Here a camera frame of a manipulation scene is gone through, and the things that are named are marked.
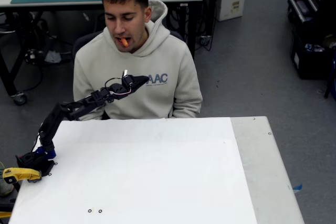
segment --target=caster wheel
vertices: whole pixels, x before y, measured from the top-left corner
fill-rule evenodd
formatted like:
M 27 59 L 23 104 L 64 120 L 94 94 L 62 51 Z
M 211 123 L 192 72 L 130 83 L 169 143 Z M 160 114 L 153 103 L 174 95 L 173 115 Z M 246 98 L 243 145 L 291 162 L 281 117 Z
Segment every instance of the caster wheel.
M 199 38 L 199 43 L 202 45 L 202 46 L 207 46 L 209 43 L 210 43 L 210 39 L 208 37 L 201 37 Z
M 27 96 L 23 93 L 17 94 L 13 97 L 13 101 L 16 105 L 21 106 L 27 102 Z

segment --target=white paper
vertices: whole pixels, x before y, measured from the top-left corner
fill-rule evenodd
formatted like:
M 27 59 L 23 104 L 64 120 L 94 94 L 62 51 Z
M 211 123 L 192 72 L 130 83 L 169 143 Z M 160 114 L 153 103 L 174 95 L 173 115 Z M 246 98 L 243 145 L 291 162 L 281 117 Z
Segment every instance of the white paper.
M 54 144 L 10 224 L 257 223 L 229 118 L 66 121 Z

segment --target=man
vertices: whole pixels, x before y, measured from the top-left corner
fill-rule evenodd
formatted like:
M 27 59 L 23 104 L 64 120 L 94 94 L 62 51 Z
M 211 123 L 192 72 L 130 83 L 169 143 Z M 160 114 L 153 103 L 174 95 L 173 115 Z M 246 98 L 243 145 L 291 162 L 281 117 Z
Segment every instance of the man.
M 162 25 L 159 0 L 102 0 L 106 28 L 76 54 L 75 101 L 104 86 L 124 69 L 150 79 L 136 93 L 108 103 L 81 120 L 194 118 L 202 103 L 195 65 L 185 42 Z

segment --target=nose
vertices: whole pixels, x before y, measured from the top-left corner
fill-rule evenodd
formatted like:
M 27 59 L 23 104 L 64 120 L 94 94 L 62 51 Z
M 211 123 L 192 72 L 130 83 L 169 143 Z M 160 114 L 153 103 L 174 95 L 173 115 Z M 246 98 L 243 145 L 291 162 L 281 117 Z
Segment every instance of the nose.
M 116 25 L 115 25 L 115 29 L 114 29 L 114 32 L 116 34 L 122 34 L 126 31 L 126 29 L 124 28 L 124 25 L 123 25 L 123 22 L 121 20 L 118 20 L 116 21 Z

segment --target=black cable on floor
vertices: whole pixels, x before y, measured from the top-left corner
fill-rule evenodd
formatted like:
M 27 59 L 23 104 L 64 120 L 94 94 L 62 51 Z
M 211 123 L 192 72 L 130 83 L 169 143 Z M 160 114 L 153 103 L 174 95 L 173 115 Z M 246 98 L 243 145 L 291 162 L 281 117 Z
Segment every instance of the black cable on floor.
M 40 70 L 40 79 L 39 79 L 39 81 L 34 86 L 32 86 L 30 88 L 27 88 L 27 89 L 24 89 L 23 92 L 26 92 L 26 91 L 29 91 L 29 90 L 33 90 L 33 89 L 37 88 L 42 83 L 42 81 L 43 81 L 42 68 L 39 67 L 39 70 Z

